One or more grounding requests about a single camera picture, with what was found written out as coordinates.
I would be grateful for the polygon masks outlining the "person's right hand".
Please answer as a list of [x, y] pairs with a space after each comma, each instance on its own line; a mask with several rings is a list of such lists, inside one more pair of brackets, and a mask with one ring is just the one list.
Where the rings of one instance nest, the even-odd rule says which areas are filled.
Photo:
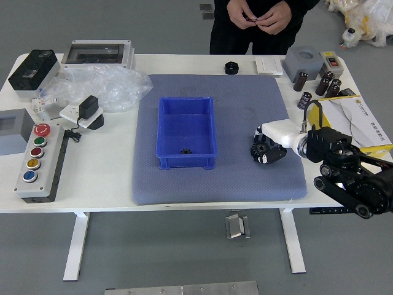
[[227, 4], [230, 20], [240, 29], [256, 26], [256, 17], [245, 0], [231, 0]]

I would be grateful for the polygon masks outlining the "person's left hand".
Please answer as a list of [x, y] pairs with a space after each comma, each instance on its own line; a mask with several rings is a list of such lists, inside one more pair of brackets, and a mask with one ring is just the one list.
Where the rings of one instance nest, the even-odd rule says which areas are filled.
[[285, 1], [275, 4], [267, 13], [258, 18], [257, 26], [270, 35], [283, 31], [292, 18], [291, 9]]

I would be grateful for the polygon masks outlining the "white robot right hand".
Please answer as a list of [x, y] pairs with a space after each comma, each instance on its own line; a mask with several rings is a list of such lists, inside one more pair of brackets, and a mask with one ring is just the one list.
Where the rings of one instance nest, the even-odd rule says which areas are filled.
[[300, 126], [289, 119], [264, 123], [255, 130], [250, 153], [256, 162], [262, 164], [282, 159], [287, 154], [287, 148], [302, 156], [305, 139], [306, 135], [300, 133]]

